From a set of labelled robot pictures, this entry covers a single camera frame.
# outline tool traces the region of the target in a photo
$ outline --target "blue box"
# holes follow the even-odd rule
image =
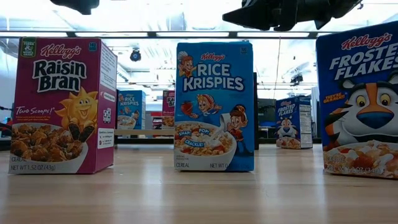
[[[145,97],[142,90],[119,91],[118,129],[145,129]]]
[[[254,169],[253,51],[249,42],[179,43],[177,170]]]
[[[329,173],[398,178],[397,26],[390,22],[317,40]]]
[[[312,148],[311,98],[296,96],[275,103],[276,145],[285,149]]]

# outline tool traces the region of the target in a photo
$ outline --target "rice krispies cereal box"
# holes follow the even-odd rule
[[[277,147],[308,149],[312,147],[311,99],[296,96],[275,103]]]
[[[117,63],[100,39],[20,39],[10,173],[113,164]]]
[[[145,129],[146,94],[142,90],[121,90],[118,95],[118,129]]]
[[[397,25],[317,40],[326,172],[398,178]]]
[[[253,170],[252,45],[179,43],[177,61],[175,168]]]
[[[174,129],[174,90],[163,91],[162,129]]]

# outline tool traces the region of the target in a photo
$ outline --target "white wall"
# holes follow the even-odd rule
[[[17,59],[4,53],[0,47],[0,106],[11,108],[14,102]],[[10,111],[0,110],[0,122],[11,116]]]

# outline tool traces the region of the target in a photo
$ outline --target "kellogg's logo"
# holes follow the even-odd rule
[[[288,106],[288,105],[291,105],[291,104],[292,104],[291,101],[282,101],[282,102],[280,103],[280,106]]]
[[[373,47],[380,47],[383,43],[392,39],[392,34],[385,33],[380,37],[369,38],[369,34],[361,37],[352,37],[341,44],[342,50],[351,50],[355,47],[368,46],[369,49]]]
[[[215,53],[205,53],[201,55],[200,60],[213,60],[219,62],[225,59],[225,55],[216,55]]]
[[[75,55],[79,55],[81,52],[81,47],[76,46],[74,48],[65,48],[65,44],[50,44],[42,48],[40,55],[43,57],[48,57],[51,55],[62,56],[63,59],[71,59]]]

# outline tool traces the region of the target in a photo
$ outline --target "raisin bran cereal box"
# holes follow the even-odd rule
[[[177,59],[175,168],[253,170],[252,45],[179,43]]]
[[[121,90],[118,95],[118,129],[145,129],[146,94],[142,90]]]
[[[275,105],[277,147],[312,148],[311,99],[306,96],[296,96],[277,100]]]
[[[100,39],[24,37],[19,50],[9,172],[112,165],[117,57]]]
[[[397,25],[317,40],[326,172],[398,178]]]
[[[162,129],[174,129],[174,96],[173,90],[163,91]]]

